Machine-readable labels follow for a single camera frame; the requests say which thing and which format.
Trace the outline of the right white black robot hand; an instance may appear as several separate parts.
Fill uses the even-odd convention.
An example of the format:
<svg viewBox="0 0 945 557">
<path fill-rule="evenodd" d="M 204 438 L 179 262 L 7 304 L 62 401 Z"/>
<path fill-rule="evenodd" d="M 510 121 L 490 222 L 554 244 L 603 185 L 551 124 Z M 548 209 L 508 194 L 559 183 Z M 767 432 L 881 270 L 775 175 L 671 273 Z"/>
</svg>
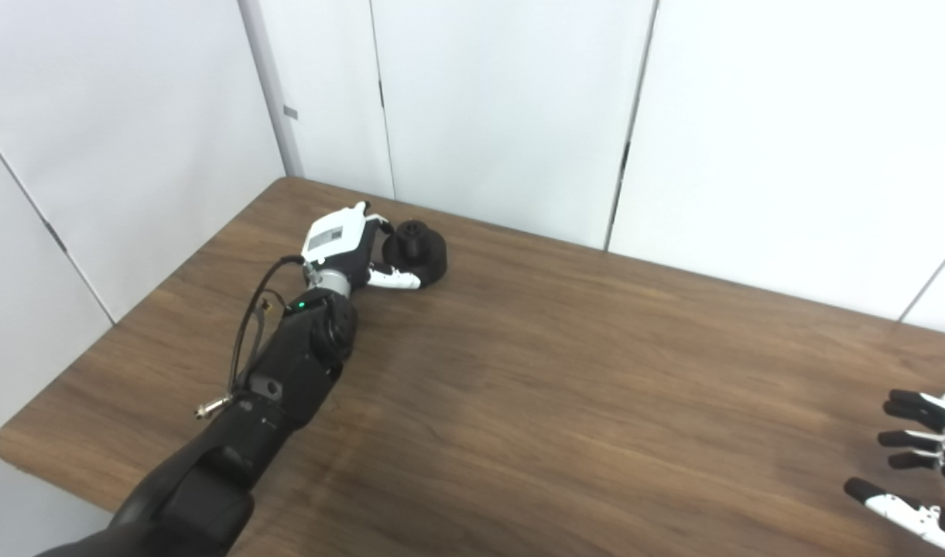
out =
<svg viewBox="0 0 945 557">
<path fill-rule="evenodd" d="M 878 444 L 900 448 L 889 456 L 896 471 L 936 471 L 945 479 L 945 392 L 940 396 L 908 389 L 891 389 L 882 410 L 894 419 L 920 424 L 922 430 L 891 430 L 878 434 Z M 918 539 L 945 551 L 945 507 L 902 496 L 861 478 L 848 479 L 844 493 L 866 510 L 886 519 Z"/>
</svg>

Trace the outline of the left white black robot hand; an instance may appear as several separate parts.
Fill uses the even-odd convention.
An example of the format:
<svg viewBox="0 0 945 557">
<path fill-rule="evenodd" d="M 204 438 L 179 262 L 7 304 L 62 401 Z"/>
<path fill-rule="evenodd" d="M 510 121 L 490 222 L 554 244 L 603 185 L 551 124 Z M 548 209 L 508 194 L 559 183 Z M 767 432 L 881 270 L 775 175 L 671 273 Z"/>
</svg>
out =
<svg viewBox="0 0 945 557">
<path fill-rule="evenodd" d="M 391 237 L 395 226 L 379 214 L 368 215 L 368 201 L 328 213 L 310 226 L 301 256 L 309 289 L 326 289 L 348 299 L 356 290 L 418 290 L 418 275 L 372 258 L 379 233 Z"/>
</svg>

